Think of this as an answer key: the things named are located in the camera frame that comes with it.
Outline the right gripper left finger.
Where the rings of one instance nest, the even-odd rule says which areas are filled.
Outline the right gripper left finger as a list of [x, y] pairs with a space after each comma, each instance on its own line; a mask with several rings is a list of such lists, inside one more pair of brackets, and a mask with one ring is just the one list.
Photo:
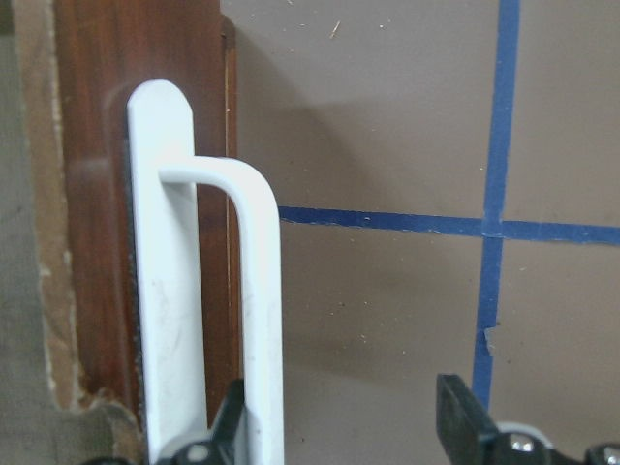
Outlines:
[[211, 428], [173, 437], [145, 464], [249, 464], [247, 412], [243, 379], [230, 383]]

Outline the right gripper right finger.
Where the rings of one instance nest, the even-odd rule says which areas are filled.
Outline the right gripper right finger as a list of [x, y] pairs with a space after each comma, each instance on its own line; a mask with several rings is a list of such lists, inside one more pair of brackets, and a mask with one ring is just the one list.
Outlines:
[[590, 447], [580, 460], [561, 453], [539, 429], [494, 421], [456, 374], [436, 380], [436, 432], [451, 464], [617, 464], [619, 445]]

